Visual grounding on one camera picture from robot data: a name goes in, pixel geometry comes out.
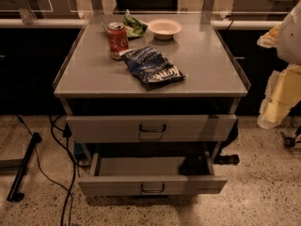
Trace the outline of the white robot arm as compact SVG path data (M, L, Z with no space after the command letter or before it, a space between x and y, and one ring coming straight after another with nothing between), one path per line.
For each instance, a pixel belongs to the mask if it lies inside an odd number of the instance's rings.
M276 48L277 56L289 63L282 72L272 72L261 102L257 123L261 128L272 129L301 101L301 2L281 24L260 36L257 44Z

